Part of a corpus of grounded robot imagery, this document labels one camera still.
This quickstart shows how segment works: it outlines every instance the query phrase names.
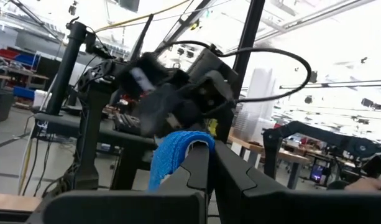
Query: wooden table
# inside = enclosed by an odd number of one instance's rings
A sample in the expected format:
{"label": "wooden table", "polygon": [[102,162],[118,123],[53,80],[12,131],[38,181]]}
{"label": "wooden table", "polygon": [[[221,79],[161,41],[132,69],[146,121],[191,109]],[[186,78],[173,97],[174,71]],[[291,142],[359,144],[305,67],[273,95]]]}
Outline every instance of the wooden table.
{"label": "wooden table", "polygon": [[[242,149],[247,149],[250,151],[250,156],[247,161],[249,164],[253,166],[259,163],[259,159],[261,155],[265,154],[265,149],[262,146],[245,142],[239,138],[234,137],[231,134],[229,135],[228,140],[232,141],[233,144],[240,145]],[[310,160],[303,156],[299,156],[284,150],[280,150],[278,152],[278,158],[284,161],[291,162],[293,164],[291,168],[290,179],[288,180],[288,183],[287,183],[287,187],[289,189],[295,189],[296,184],[298,183],[298,178],[300,176],[302,165],[309,164]]]}
{"label": "wooden table", "polygon": [[[48,77],[45,77],[43,75],[38,75],[38,74],[35,74],[29,70],[25,70],[25,69],[16,69],[16,68],[12,68],[12,67],[5,67],[4,69],[7,70],[8,73],[16,73],[16,74],[19,74],[19,75],[24,75],[24,76],[27,76],[27,81],[26,81],[26,88],[37,88],[37,89],[44,89],[45,87],[45,84],[47,82],[47,80],[49,79]],[[32,83],[32,79],[33,78],[40,78],[43,80],[42,84],[34,84]]]}
{"label": "wooden table", "polygon": [[8,75],[0,75],[0,79],[2,79],[2,80],[10,80],[11,77],[8,76]]}
{"label": "wooden table", "polygon": [[32,212],[40,204],[41,198],[0,194],[0,209]]}

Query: blue towel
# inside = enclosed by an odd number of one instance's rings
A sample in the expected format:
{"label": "blue towel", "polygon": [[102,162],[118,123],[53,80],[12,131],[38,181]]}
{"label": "blue towel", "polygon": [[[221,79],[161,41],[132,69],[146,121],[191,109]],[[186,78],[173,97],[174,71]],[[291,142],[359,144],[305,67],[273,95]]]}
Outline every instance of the blue towel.
{"label": "blue towel", "polygon": [[189,145],[196,141],[206,142],[211,152],[215,149],[214,139],[201,131],[177,131],[165,137],[153,155],[149,190],[157,190],[164,177],[176,171],[185,160]]}

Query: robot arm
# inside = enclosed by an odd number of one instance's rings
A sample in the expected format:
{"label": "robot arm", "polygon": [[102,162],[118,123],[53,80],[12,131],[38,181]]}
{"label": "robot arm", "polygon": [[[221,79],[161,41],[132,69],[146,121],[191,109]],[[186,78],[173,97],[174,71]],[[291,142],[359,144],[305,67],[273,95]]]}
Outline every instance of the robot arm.
{"label": "robot arm", "polygon": [[[195,145],[156,192],[69,192],[49,203],[39,215],[43,215],[45,224],[95,220],[205,224],[212,190],[221,223],[269,224],[282,221],[283,216],[287,223],[309,223],[316,218],[316,211],[329,213],[337,221],[381,222],[381,192],[290,190],[255,169],[221,141],[216,141],[214,153],[204,144]],[[360,208],[360,212],[344,216],[344,207]],[[86,216],[81,215],[84,208]]]}
{"label": "robot arm", "polygon": [[190,73],[167,70],[153,53],[144,53],[131,63],[105,60],[80,78],[78,89],[86,92],[92,82],[124,89],[131,99],[141,99],[136,110],[142,135],[163,137],[202,123],[233,100],[230,83],[237,74],[223,65],[208,49]]}
{"label": "robot arm", "polygon": [[342,151],[347,151],[355,158],[363,159],[381,153],[381,144],[375,144],[366,138],[345,136],[319,128],[308,126],[299,121],[292,121],[284,126],[268,129],[264,132],[264,148],[266,154],[265,174],[275,178],[276,160],[284,138],[292,134],[304,134],[319,139]]}

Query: floor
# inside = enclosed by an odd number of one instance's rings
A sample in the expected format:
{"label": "floor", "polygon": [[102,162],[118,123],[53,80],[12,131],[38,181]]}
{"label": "floor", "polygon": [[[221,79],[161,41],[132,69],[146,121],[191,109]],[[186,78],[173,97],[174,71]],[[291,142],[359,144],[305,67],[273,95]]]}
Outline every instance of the floor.
{"label": "floor", "polygon": [[[30,111],[12,108],[8,120],[0,123],[0,193],[16,194],[18,186],[18,173],[21,168],[23,153],[28,136],[24,136],[26,119],[31,116]],[[30,131],[34,121],[29,122],[27,132]],[[26,195],[33,195],[39,182],[43,166],[47,143],[39,141],[37,163],[34,175],[27,188]],[[74,141],[65,144],[53,143],[50,148],[47,168],[41,181],[40,195],[44,188],[53,180],[60,177],[72,162]],[[109,168],[116,158],[113,156],[99,155],[95,160],[95,166],[99,172],[99,185],[108,187],[111,182],[112,170]],[[307,170],[302,170],[303,175],[308,175]],[[138,170],[133,189],[146,190],[150,174],[144,170]],[[286,185],[289,174],[281,167],[277,173],[277,181]],[[297,190],[316,190],[311,182],[298,181]],[[218,214],[215,199],[209,207],[210,214]],[[217,218],[211,218],[209,223],[219,223]]]}

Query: metal frame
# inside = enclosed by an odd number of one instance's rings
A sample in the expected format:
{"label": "metal frame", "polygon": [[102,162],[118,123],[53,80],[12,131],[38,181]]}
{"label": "metal frame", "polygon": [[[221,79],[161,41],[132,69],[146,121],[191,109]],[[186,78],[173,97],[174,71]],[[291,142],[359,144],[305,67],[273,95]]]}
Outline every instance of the metal frame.
{"label": "metal frame", "polygon": [[41,19],[38,18],[29,8],[27,8],[23,3],[21,3],[20,0],[11,0],[11,2],[24,13],[26,13],[30,18],[32,18],[34,22],[40,25],[40,27],[44,28],[55,39],[59,40],[60,42],[63,41],[63,39],[55,31],[49,29],[49,27],[47,27],[45,23],[42,22]]}
{"label": "metal frame", "polygon": [[129,55],[129,61],[130,62],[139,58],[140,51],[142,50],[142,46],[143,46],[143,41],[145,39],[147,30],[149,29],[150,24],[153,21],[153,18],[154,18],[154,14],[149,15],[149,18],[147,19],[147,22],[146,22],[142,32],[140,33],[138,39],[136,40],[136,43],[134,44],[134,47],[131,50],[131,54]]}
{"label": "metal frame", "polygon": [[[264,4],[265,0],[251,0],[238,49],[242,49],[245,47],[253,47],[255,36],[257,35],[258,31],[260,18],[262,16],[262,12],[264,11]],[[238,74],[236,82],[232,84],[232,91],[235,99],[238,99],[240,97],[241,86],[246,75],[247,64],[249,59],[250,53],[236,55],[236,58],[234,59],[233,70],[236,71]],[[234,115],[232,114],[231,118],[227,118],[228,121],[219,124],[219,132],[222,136],[225,136],[225,138],[222,139],[223,142],[226,142],[227,137],[229,136],[233,116]]]}
{"label": "metal frame", "polygon": [[70,29],[69,42],[63,54],[52,89],[53,94],[47,106],[47,113],[52,115],[59,115],[66,93],[66,88],[62,88],[62,86],[68,86],[81,44],[84,43],[88,33],[86,26],[80,22],[74,22],[68,28]]}
{"label": "metal frame", "polygon": [[157,49],[163,47],[166,43],[176,41],[190,26],[195,23],[204,13],[204,8],[210,7],[214,4],[215,0],[202,0],[200,4],[195,9],[195,12],[192,12],[186,20],[179,18],[175,24],[176,29],[172,29],[163,39],[163,41],[158,45]]}
{"label": "metal frame", "polygon": [[[280,89],[295,89],[299,85],[280,85]],[[381,80],[350,81],[350,82],[325,82],[307,84],[305,88],[350,88],[381,86]]]}
{"label": "metal frame", "polygon": [[[293,21],[286,22],[281,27],[283,30],[272,30],[268,32],[267,34],[264,34],[254,41],[254,46],[256,44],[259,44],[261,42],[265,42],[266,40],[269,40],[274,37],[278,37],[282,34],[285,34],[290,31],[297,30],[299,28],[302,28],[304,26],[312,25],[316,22],[322,21],[323,19],[327,19],[333,16],[336,16],[342,12],[346,12],[351,9],[355,9],[357,7],[363,6],[365,4],[368,4],[370,2],[373,2],[375,0],[343,0],[341,2],[338,2],[336,4],[333,4],[332,6],[326,7],[324,9],[318,10],[312,14],[309,14],[307,16],[302,16],[299,18],[294,19]],[[233,52],[237,50],[237,46],[231,47],[227,53]]]}

